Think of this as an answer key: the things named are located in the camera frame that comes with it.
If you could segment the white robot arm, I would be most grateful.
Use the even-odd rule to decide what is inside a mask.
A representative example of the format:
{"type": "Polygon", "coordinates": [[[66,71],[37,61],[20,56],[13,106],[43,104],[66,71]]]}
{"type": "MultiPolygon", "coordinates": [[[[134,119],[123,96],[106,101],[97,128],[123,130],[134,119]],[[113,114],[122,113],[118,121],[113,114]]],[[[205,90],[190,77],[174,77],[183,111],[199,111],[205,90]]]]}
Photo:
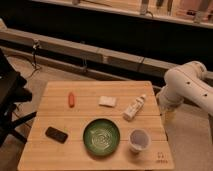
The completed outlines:
{"type": "Polygon", "coordinates": [[[165,85],[156,95],[165,123],[172,121],[174,111],[185,99],[213,117],[213,87],[204,82],[206,74],[205,65],[199,61],[173,67],[165,73],[165,85]]]}

